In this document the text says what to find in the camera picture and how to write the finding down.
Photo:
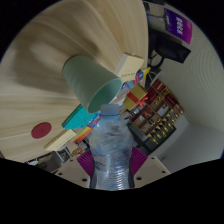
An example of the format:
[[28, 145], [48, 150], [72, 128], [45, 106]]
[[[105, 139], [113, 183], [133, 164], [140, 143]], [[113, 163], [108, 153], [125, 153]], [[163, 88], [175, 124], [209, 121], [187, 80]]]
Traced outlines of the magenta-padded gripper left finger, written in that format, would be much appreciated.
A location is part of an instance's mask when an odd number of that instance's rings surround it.
[[83, 188], [94, 188], [96, 176], [94, 175], [94, 160], [90, 150], [78, 158], [72, 157], [56, 172], [59, 176]]

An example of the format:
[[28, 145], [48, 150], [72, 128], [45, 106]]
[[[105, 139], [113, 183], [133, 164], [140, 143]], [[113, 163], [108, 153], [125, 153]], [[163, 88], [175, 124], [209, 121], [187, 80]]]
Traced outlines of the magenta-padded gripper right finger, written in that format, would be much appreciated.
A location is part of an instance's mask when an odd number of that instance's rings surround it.
[[129, 185], [131, 188], [141, 188], [167, 175], [170, 171], [156, 156], [147, 156], [134, 147], [130, 159]]

